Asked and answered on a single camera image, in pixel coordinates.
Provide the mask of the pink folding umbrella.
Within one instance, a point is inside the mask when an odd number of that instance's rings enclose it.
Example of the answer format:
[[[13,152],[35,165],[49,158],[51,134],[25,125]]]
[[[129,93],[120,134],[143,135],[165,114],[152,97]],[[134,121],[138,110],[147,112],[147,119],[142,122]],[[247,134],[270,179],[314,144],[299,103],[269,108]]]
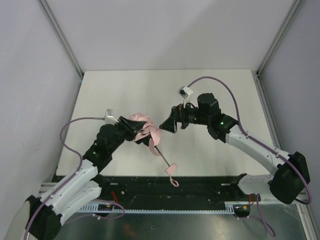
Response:
[[[161,156],[167,165],[165,172],[169,176],[171,185],[176,188],[179,187],[179,182],[172,178],[172,174],[178,169],[178,166],[175,163],[170,164],[159,149],[161,130],[152,122],[150,117],[145,114],[135,113],[129,119],[136,122],[144,122],[142,130],[135,136],[134,142],[137,144],[145,144],[154,156]]]

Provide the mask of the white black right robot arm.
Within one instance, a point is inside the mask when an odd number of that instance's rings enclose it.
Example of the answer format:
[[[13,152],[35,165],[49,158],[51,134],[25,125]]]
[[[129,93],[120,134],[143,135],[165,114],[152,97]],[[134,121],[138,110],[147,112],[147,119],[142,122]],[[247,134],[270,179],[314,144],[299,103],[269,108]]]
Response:
[[[307,188],[311,179],[304,155],[299,152],[290,154],[244,131],[238,120],[221,112],[212,93],[199,95],[197,104],[173,106],[160,129],[175,134],[178,123],[182,129],[190,124],[204,125],[213,139],[227,143],[256,160],[268,174],[243,173],[238,176],[235,183],[246,195],[273,195],[280,202],[291,204]]]

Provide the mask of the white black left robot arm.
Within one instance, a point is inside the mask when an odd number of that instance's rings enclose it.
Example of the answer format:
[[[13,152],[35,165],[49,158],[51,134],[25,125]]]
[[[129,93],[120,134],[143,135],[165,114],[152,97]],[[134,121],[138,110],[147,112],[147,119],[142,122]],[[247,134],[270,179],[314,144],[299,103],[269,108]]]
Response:
[[[140,140],[148,122],[142,118],[104,118],[96,139],[79,165],[69,175],[40,197],[31,195],[29,218],[23,239],[53,240],[67,220],[81,207],[97,199],[103,190],[105,177],[100,173],[111,162],[112,154],[125,142]]]

